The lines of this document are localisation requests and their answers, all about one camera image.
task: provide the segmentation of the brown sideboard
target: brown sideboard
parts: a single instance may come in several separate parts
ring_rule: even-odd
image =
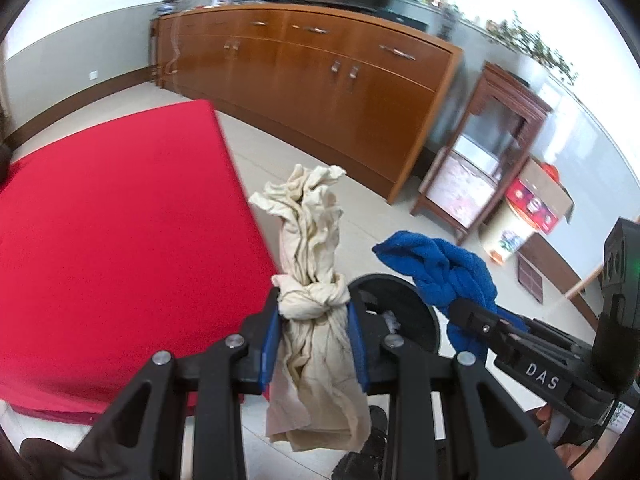
[[[293,4],[195,9],[154,28],[158,85],[344,167],[389,203],[462,56],[404,25]]]

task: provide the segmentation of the white bucket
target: white bucket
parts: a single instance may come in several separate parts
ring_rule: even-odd
[[[480,235],[480,243],[491,259],[501,265],[537,230],[505,200]]]

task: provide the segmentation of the blue gripper pad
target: blue gripper pad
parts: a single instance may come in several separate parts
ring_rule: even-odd
[[[273,369],[276,365],[276,357],[278,355],[278,346],[280,345],[280,314],[278,309],[273,309],[273,315],[269,321],[269,329],[267,336],[262,343],[262,352],[260,353],[260,375],[258,376],[258,384],[263,392],[273,377]]]
[[[367,348],[362,338],[362,330],[358,322],[358,313],[351,301],[347,304],[347,334],[353,353],[353,364],[356,368],[356,377],[364,393],[369,391],[369,367],[367,363]]]

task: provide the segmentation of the hand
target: hand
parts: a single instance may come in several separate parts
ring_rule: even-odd
[[[549,431],[549,425],[551,425],[551,413],[553,409],[549,404],[543,406],[536,413],[538,420],[543,421],[540,426],[542,434],[546,435]],[[608,450],[601,447],[599,442],[591,452],[580,462],[572,471],[574,480],[589,480],[591,476],[598,470],[598,468],[604,462],[604,459],[608,455]],[[576,446],[574,444],[562,444],[562,446],[556,447],[556,453],[560,457],[560,460],[569,467],[582,455],[587,449],[587,446]]]

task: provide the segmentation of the knotted blue towel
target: knotted blue towel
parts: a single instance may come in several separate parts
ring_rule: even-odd
[[[408,231],[391,235],[373,247],[373,252],[387,267],[413,278],[424,303],[433,305],[447,318],[451,302],[467,298],[528,331],[519,317],[495,304],[498,290],[485,262],[476,254],[446,240]],[[468,351],[486,361],[486,345],[469,332],[449,322],[447,336],[457,352]]]

